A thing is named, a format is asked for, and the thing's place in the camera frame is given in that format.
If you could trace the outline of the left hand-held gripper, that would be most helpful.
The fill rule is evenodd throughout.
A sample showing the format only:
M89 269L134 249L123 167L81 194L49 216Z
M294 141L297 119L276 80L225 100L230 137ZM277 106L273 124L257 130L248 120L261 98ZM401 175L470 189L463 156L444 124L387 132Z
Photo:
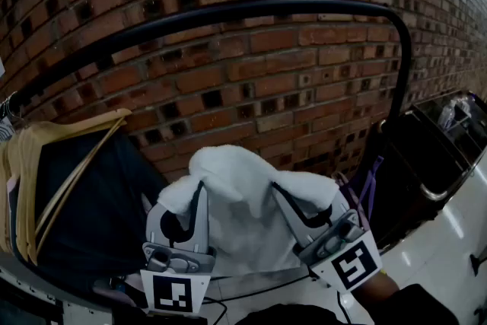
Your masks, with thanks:
M208 194L201 180L190 211L178 215L157 203L148 213L141 277L151 311L197 314L202 306L216 252L208 247Z

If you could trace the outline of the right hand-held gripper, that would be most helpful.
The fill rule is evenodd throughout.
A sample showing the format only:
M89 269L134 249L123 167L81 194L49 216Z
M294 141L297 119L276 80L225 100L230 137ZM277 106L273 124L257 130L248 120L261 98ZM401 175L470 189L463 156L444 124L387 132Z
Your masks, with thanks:
M271 189L296 240L294 253L326 284L351 292L380 272L373 234L360 226L357 211L342 193L328 195L328 208L307 217L287 190L275 182Z

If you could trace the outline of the white cloth garment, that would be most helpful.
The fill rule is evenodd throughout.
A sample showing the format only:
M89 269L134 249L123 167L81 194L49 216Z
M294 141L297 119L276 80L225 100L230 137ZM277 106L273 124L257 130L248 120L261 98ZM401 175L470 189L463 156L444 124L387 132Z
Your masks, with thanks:
M158 203L184 215L199 183L208 194L209 243L217 253L214 276L301 266L292 251L296 240L269 192L271 183L307 212L325 210L339 191L329 177L277 170L245 148L222 145L199 149L189 161L188 175L165 187Z

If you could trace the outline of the black metal clothes rail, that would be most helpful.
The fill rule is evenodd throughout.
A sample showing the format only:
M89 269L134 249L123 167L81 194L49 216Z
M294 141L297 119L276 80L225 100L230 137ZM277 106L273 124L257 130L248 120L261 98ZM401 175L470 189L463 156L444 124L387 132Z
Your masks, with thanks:
M48 71L35 77L27 86L15 91L0 103L0 119L19 119L23 105L27 104L34 95L43 92L50 85L79 69L91 63L102 62L114 53L131 46L156 40L172 33L230 22L236 17L260 18L279 14L323 13L383 17L395 27L402 49L401 65L389 112L389 119L395 120L403 105L412 61L412 43L408 28L403 20L388 7L352 0L240 0L170 14L138 24L77 50L57 62Z

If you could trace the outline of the person's right forearm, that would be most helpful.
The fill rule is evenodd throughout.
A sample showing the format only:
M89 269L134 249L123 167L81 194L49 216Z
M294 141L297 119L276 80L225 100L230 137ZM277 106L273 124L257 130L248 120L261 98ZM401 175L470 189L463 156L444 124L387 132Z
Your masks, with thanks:
M355 300L367 311L399 291L399 286L386 273L378 272L352 291Z

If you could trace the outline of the dark hanging garment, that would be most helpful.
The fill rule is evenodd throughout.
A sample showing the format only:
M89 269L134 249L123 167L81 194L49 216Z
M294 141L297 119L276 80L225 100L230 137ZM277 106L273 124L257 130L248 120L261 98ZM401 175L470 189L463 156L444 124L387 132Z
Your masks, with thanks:
M142 269L146 209L168 185L123 132L88 164L37 257L49 280L86 292L98 279Z

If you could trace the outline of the black bin with metal rim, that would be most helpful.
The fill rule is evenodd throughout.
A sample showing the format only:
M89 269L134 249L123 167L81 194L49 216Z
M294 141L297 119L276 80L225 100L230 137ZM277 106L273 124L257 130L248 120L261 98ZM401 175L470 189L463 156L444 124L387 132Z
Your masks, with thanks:
M387 140L370 226L380 250L394 247L436 218L487 150L487 114L456 109L447 130L430 101L402 114Z

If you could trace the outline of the person's black clothing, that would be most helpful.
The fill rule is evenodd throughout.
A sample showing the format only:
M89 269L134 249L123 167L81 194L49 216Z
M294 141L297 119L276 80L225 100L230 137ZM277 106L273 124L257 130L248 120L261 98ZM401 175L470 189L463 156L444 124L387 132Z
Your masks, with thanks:
M406 286L375 304L374 325L460 325L456 316L419 284ZM334 312L304 304L276 304L248 314L235 325L364 325L343 323Z

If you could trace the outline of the bunch of wooden hangers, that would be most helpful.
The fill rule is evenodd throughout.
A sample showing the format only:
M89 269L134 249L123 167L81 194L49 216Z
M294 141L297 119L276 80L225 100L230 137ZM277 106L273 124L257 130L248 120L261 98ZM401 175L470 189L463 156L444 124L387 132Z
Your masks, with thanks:
M67 199L88 165L112 135L132 114L113 110L72 124L38 122L0 141L0 251L13 253L37 265L37 258ZM107 133L88 152L55 191L40 216L35 216L37 174L43 147L105 130Z

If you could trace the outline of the striped cloth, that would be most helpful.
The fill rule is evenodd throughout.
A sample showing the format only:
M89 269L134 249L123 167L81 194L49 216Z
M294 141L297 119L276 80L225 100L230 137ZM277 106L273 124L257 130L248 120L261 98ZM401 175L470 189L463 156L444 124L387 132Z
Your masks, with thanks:
M15 133L8 113L7 102L0 104L0 142L8 141Z

